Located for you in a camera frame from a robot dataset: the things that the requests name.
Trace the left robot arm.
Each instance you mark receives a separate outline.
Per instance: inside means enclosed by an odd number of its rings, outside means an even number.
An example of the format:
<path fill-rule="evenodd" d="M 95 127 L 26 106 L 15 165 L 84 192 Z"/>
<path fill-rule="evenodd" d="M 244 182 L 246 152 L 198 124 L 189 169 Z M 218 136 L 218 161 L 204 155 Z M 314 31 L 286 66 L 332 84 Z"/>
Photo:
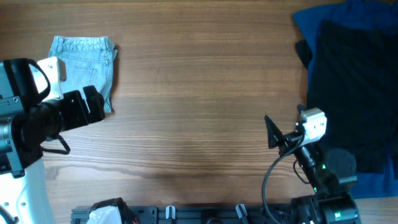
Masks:
<path fill-rule="evenodd" d="M 61 132 L 105 118 L 93 85 L 63 92 L 65 64 L 57 57 L 1 61 L 1 223 L 54 223 L 45 184 L 44 153 L 68 155 Z M 45 141 L 58 140 L 59 149 Z"/>

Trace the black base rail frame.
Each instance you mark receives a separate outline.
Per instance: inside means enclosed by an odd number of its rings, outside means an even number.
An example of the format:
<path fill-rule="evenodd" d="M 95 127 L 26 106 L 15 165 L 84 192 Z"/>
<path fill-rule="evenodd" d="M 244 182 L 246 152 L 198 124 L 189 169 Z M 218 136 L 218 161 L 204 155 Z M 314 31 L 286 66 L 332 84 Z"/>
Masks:
<path fill-rule="evenodd" d="M 238 204 L 233 207 L 156 207 L 129 206 L 127 214 L 121 214 L 121 223 L 275 223 L 262 206 L 251 207 Z M 313 223 L 301 221 L 288 205 L 274 204 L 271 214 L 279 223 Z M 70 223 L 89 223 L 94 218 L 94 208 L 72 210 Z"/>

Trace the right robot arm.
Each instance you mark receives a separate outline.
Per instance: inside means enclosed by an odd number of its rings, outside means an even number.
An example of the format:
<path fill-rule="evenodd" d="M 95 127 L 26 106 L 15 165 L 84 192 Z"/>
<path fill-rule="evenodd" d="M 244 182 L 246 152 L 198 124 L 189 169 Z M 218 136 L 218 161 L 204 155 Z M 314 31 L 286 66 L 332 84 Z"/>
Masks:
<path fill-rule="evenodd" d="M 310 185 L 313 195 L 293 198 L 289 204 L 287 223 L 360 223 L 357 204 L 351 189 L 357 183 L 356 159 L 345 149 L 325 149 L 320 140 L 326 133 L 327 117 L 318 109 L 298 106 L 300 121 L 291 133 L 283 134 L 269 116 L 264 117 L 268 146 L 278 148 L 276 159 L 265 174 L 262 193 L 271 171 L 287 156 L 293 155 Z"/>

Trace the black cloth garment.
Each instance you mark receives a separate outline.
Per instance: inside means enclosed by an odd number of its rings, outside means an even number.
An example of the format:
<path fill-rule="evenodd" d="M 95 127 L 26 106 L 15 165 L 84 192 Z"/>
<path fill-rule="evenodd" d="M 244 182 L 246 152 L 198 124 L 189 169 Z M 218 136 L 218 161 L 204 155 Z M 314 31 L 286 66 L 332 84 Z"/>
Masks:
<path fill-rule="evenodd" d="M 309 74 L 309 108 L 328 119 L 321 143 L 354 154 L 358 172 L 397 169 L 397 26 L 322 21 Z"/>

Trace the blue cloth garment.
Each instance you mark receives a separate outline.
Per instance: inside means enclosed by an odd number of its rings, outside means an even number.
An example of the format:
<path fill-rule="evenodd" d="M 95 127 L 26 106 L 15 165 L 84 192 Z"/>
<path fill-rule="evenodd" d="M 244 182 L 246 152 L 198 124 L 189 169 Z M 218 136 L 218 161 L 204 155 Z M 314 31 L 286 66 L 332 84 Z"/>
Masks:
<path fill-rule="evenodd" d="M 397 26 L 397 4 L 380 1 L 345 1 L 304 9 L 296 12 L 293 19 L 303 35 L 303 39 L 295 44 L 295 49 L 308 71 L 309 89 L 311 78 L 309 70 L 314 64 L 315 42 L 322 21 L 332 21 L 357 29 Z M 357 170 L 356 173 L 358 181 L 352 190 L 356 198 L 397 195 L 397 169 L 393 169 L 390 159 L 387 159 L 381 173 L 358 172 Z"/>

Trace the light blue denim shorts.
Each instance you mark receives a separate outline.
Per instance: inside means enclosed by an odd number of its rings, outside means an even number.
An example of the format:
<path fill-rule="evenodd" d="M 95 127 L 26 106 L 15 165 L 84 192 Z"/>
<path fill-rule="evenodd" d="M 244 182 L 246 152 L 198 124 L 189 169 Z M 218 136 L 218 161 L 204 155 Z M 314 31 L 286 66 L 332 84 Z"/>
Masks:
<path fill-rule="evenodd" d="M 118 54 L 109 37 L 55 36 L 49 57 L 65 63 L 67 79 L 61 83 L 64 93 L 78 90 L 86 98 L 83 87 L 93 85 L 104 98 L 104 112 L 111 113 L 114 60 Z"/>

